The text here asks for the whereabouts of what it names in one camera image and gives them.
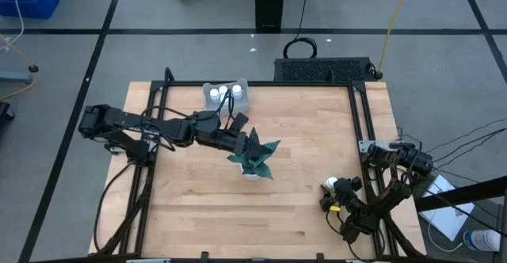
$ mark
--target yellow cable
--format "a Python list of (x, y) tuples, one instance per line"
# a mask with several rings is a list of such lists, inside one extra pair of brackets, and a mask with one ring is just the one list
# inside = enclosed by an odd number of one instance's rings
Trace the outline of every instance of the yellow cable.
[(387, 44), (389, 44), (389, 36), (391, 35), (391, 30), (395, 26), (396, 18), (398, 18), (399, 10), (402, 8), (403, 1), (404, 0), (399, 0), (398, 5), (396, 6), (395, 15), (393, 16), (393, 19), (391, 20), (391, 23), (389, 24), (389, 28), (387, 29), (386, 42), (384, 42), (384, 44), (383, 44), (382, 57), (380, 58), (378, 72), (382, 71), (383, 59), (386, 56)]
[[(11, 44), (2, 34), (0, 34), (0, 39), (2, 39), (7, 44), (7, 46), (13, 48), (29, 64), (29, 66), (34, 66), (32, 60), (20, 48), (18, 48), (14, 44)], [(14, 93), (10, 93), (8, 95), (0, 97), (0, 101), (4, 101), (4, 100), (6, 100), (6, 99), (8, 99), (10, 97), (14, 97), (17, 94), (23, 93), (26, 90), (29, 90), (30, 88), (32, 88), (33, 84), (35, 83), (35, 74), (32, 74), (32, 76), (33, 76), (33, 80), (32, 80), (32, 82), (28, 86), (26, 86), (24, 88), (21, 88), (21, 89), (15, 91)]]

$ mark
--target white bottle cap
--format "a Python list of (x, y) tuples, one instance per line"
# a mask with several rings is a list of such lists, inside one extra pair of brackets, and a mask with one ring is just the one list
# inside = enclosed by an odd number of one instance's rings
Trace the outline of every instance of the white bottle cap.
[(220, 96), (223, 96), (225, 93), (227, 93), (227, 90), (228, 88), (226, 86), (220, 86), (219, 87)]
[(209, 97), (212, 99), (213, 104), (218, 104), (220, 102), (220, 94), (217, 89), (212, 89), (209, 92)]
[(232, 93), (240, 93), (241, 92), (241, 86), (240, 85), (234, 85), (232, 87)]
[(218, 96), (219, 96), (219, 91), (218, 91), (217, 89), (212, 89), (212, 90), (209, 92), (209, 95), (210, 95), (210, 97), (212, 97), (212, 98), (218, 97)]

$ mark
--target white object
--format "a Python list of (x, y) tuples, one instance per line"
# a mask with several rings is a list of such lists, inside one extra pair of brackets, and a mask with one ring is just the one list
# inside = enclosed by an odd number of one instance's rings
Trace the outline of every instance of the white object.
[(14, 0), (14, 2), (16, 3), (16, 10), (17, 10), (17, 15), (19, 16), (19, 21), (21, 22), (21, 31), (16, 36), (16, 38), (14, 38), (12, 41), (10, 41), (10, 43), (7, 44), (6, 46), (0, 48), (0, 50), (7, 50), (7, 49), (9, 49), (9, 47), (12, 44), (14, 44), (14, 42), (16, 42), (23, 35), (23, 32), (25, 31), (25, 23), (23, 22), (23, 17), (21, 16), (21, 11), (19, 10), (19, 2), (17, 0)]
[(496, 231), (466, 231), (463, 234), (465, 246), (475, 251), (500, 251), (500, 235)]
[(338, 179), (335, 177), (331, 177), (331, 178), (327, 179), (326, 182), (324, 183), (324, 187), (326, 187), (330, 190), (334, 190), (334, 182), (335, 181), (338, 181)]
[[(220, 96), (220, 103), (222, 103), (224, 98), (225, 98), (225, 96)], [(229, 97), (227, 99), (225, 99), (225, 102), (223, 103), (223, 105), (227, 105), (228, 103), (229, 103)]]
[(444, 252), (451, 253), (451, 252), (454, 252), (454, 251), (458, 250), (458, 248), (460, 248), (460, 247), (463, 245), (463, 243), (462, 243), (462, 242), (461, 242), (460, 244), (458, 244), (458, 246), (454, 247), (453, 249), (451, 249), (451, 250), (446, 250), (446, 249), (444, 249), (444, 248), (440, 247), (438, 244), (436, 244), (436, 243), (433, 241), (433, 238), (431, 237), (431, 232), (430, 232), (430, 230), (431, 230), (431, 226), (432, 226), (433, 217), (429, 220), (429, 223), (428, 223), (428, 237), (429, 237), (429, 240), (431, 241), (431, 243), (433, 243), (433, 245), (434, 245), (436, 248), (438, 248), (439, 250), (442, 250), (442, 251), (444, 251)]
[[(444, 177), (438, 175), (433, 183), (429, 186), (428, 191), (435, 194), (453, 190), (454, 186), (449, 183)], [(425, 192), (424, 196), (431, 196), (429, 192)], [(471, 213), (474, 209), (474, 204), (461, 204), (457, 206), (465, 212)], [(468, 219), (465, 215), (452, 207), (438, 208), (432, 211), (420, 212), (423, 218), (430, 222), (438, 231), (444, 234), (449, 240), (454, 241), (459, 230)]]
[(243, 175), (243, 177), (246, 180), (255, 181), (255, 180), (259, 180), (261, 178), (261, 176), (256, 175), (256, 174), (244, 174), (243, 173), (243, 171), (244, 171), (243, 164), (239, 164), (239, 169), (241, 169), (241, 174)]
[(241, 98), (243, 97), (243, 91), (241, 90), (241, 86), (240, 85), (234, 85), (232, 87), (232, 97), (235, 99), (235, 100), (241, 100)]
[(228, 88), (226, 86), (220, 86), (219, 87), (220, 96), (223, 96), (225, 93), (227, 93), (227, 90)]
[(213, 104), (220, 103), (220, 93), (217, 89), (209, 91), (209, 97), (212, 99)]

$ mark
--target white paper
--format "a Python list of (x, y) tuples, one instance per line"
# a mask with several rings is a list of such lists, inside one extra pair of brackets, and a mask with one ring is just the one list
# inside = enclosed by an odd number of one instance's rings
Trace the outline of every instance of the white paper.
[[(438, 175), (428, 188), (430, 192), (434, 193), (447, 192), (453, 189), (454, 186), (441, 175)], [(424, 196), (431, 195), (429, 192), (425, 192), (424, 194)], [(457, 207), (471, 213), (474, 209), (474, 204), (461, 204)], [(428, 220), (428, 222), (431, 220), (431, 224), (451, 241), (454, 241), (459, 230), (461, 230), (461, 227), (463, 227), (463, 224), (468, 219), (468, 215), (451, 207), (438, 208), (432, 211), (420, 212), (419, 214)]]

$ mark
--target white pot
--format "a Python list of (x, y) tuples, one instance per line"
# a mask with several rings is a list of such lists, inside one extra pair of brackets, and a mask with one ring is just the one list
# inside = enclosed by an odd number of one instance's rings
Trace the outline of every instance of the white pot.
[(243, 164), (239, 164), (239, 169), (241, 169), (241, 174), (243, 175), (243, 177), (246, 179), (246, 180), (251, 180), (251, 181), (255, 181), (255, 180), (259, 180), (261, 178), (261, 176), (259, 175), (256, 175), (256, 174), (244, 174), (243, 171)]

